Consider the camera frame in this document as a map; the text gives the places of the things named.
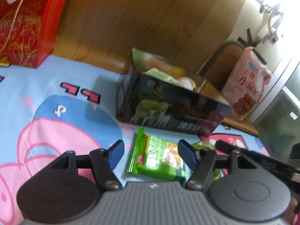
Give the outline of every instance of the black cardboard box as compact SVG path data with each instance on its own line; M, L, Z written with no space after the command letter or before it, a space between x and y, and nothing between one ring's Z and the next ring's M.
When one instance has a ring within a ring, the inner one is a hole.
M189 77L197 87L191 91L144 74L153 67L175 79ZM119 121L208 136L231 110L212 84L158 55L134 48L126 69L127 74L120 76L116 90Z

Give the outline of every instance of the blue cartoon shape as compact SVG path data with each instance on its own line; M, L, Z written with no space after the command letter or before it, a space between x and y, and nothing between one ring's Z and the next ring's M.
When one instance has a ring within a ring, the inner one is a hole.
M122 132L117 123L100 108L69 96L52 95L36 110L34 119L46 118L67 122L94 138L102 148L108 149Z

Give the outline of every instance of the green snack package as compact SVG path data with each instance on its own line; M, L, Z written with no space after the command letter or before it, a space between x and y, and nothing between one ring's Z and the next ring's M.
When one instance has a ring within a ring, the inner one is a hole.
M210 149L210 150L215 150L215 146L205 142L205 141L200 141L197 143L192 144L192 147L201 150L201 149ZM214 177L213 177L213 181L218 180L221 177L221 169L215 169L214 171Z
M171 75L164 73L157 68L151 68L150 70L146 71L145 74L173 85L176 85L178 83L178 81Z
M127 172L185 183L184 162L179 156L178 144L146 134L144 128L137 132Z

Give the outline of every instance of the gray gripper base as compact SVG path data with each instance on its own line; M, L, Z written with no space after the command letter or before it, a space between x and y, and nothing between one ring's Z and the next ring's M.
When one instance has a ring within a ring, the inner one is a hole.
M25 220L22 225L38 225ZM202 192L183 189L179 182L128 182L106 192L95 208L63 225L238 225L247 224L216 211ZM278 218L255 225L286 225Z

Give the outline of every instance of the pink snack bag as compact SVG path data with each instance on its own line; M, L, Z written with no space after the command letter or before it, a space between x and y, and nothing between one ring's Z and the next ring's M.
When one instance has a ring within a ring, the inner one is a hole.
M222 89L222 94L232 106L228 117L238 121L259 104L272 75L252 49L251 46L245 48Z

